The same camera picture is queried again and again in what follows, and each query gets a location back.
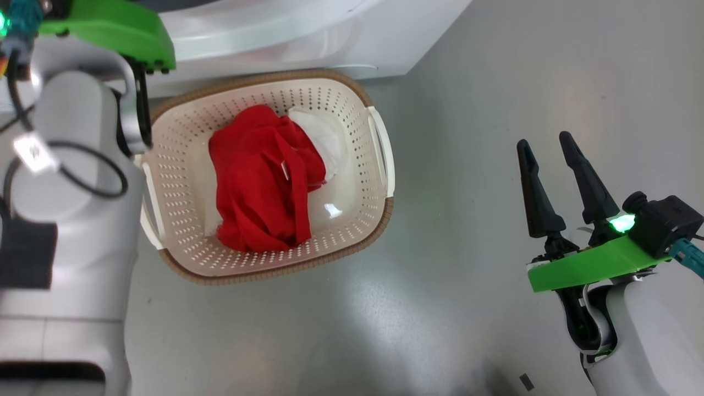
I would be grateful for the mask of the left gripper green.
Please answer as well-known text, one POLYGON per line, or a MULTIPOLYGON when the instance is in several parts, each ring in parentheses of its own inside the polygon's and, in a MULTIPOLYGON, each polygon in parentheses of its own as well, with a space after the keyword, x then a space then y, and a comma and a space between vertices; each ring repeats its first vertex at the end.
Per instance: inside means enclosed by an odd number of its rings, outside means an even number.
POLYGON ((130 1, 70 1, 68 14, 44 20, 38 35, 77 37, 131 58, 148 71, 176 69, 173 41, 160 15, 130 1))

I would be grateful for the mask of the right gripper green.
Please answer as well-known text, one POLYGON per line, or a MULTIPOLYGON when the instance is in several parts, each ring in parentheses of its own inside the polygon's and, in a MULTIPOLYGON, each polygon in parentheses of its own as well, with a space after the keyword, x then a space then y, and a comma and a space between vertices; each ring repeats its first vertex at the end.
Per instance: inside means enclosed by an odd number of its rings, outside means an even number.
MULTIPOLYGON (((618 215, 618 205, 571 133, 560 132, 559 140, 566 165, 574 172, 584 206, 584 223, 606 221, 618 215)), ((539 165, 527 140, 517 143, 517 153, 529 235, 543 238, 566 230, 564 219, 556 214, 539 179, 539 165)), ((528 264, 526 272, 532 290, 546 292, 590 285, 636 273, 667 260, 653 258, 637 246, 627 236, 630 228, 619 228, 620 220, 613 220, 609 225, 618 233, 615 240, 555 261, 528 264)))

